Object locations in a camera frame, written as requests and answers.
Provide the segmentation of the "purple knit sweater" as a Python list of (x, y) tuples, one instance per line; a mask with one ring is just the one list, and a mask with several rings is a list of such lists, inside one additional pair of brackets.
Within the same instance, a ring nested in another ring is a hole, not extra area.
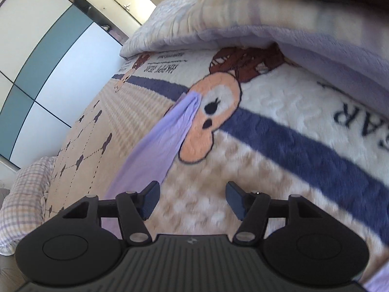
[(162, 183), (200, 107), (197, 92), (181, 94), (164, 117), (143, 137), (127, 157), (108, 188), (105, 199), (143, 191), (150, 182)]

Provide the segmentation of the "beige patterned bed blanket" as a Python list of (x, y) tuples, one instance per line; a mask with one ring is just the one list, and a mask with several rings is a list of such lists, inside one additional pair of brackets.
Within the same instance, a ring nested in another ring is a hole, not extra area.
[(364, 277), (388, 261), (388, 118), (275, 48), (136, 55), (76, 120), (57, 155), (45, 218), (104, 197), (137, 143), (195, 90), (203, 102), (146, 225), (151, 234), (236, 232), (225, 184), (300, 194), (367, 243)]

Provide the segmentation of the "checked purple pillow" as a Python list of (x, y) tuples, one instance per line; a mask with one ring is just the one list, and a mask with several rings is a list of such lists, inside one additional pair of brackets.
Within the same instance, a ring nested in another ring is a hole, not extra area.
[(19, 242), (44, 222), (56, 157), (43, 157), (18, 171), (1, 207), (1, 255), (12, 256)]

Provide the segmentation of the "white and teal wardrobe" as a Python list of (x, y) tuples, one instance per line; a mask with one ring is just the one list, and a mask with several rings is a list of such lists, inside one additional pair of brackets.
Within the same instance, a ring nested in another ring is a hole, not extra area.
[(70, 0), (1, 0), (1, 155), (56, 155), (123, 64), (121, 46)]

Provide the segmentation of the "folded checked quilt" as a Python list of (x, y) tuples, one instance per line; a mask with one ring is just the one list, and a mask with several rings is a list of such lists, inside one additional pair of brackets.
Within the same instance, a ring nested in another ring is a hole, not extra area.
[(388, 13), (317, 0), (164, 0), (125, 42), (145, 51), (266, 47), (388, 114)]

